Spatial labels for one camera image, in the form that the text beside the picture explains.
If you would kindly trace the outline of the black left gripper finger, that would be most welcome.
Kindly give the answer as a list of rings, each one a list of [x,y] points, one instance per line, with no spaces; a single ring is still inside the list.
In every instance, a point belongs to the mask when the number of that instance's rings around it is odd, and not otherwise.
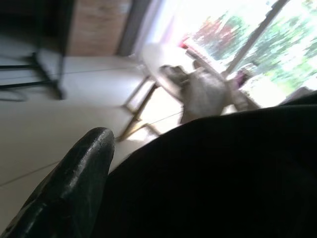
[[[113,132],[88,131],[38,184],[2,238],[88,238],[114,155]]]

